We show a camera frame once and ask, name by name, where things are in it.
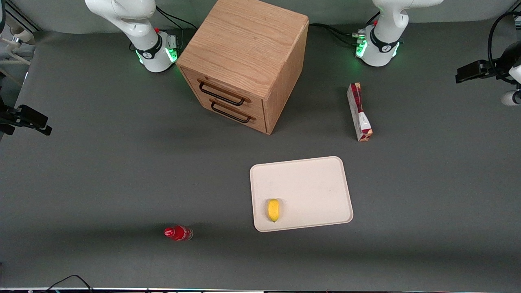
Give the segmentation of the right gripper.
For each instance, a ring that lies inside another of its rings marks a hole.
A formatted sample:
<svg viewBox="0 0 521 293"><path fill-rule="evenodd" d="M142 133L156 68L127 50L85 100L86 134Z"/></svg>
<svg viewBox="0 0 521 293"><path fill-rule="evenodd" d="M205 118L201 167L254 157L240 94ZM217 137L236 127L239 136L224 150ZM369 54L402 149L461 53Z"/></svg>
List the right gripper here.
<svg viewBox="0 0 521 293"><path fill-rule="evenodd" d="M0 97L0 132L13 135L15 127L25 127L49 136L52 127L47 125L48 117L26 105L18 108L8 106Z"/></svg>

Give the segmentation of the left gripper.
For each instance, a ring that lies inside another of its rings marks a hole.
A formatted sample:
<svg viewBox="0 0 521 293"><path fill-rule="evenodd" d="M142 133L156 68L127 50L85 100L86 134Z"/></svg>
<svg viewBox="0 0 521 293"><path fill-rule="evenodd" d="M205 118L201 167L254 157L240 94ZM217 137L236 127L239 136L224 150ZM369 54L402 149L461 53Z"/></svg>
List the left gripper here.
<svg viewBox="0 0 521 293"><path fill-rule="evenodd" d="M502 81L519 81L520 49L521 41L517 41L509 45L498 58L493 58L492 53L487 52L487 61L473 61L458 68L455 76L456 84L491 77Z"/></svg>

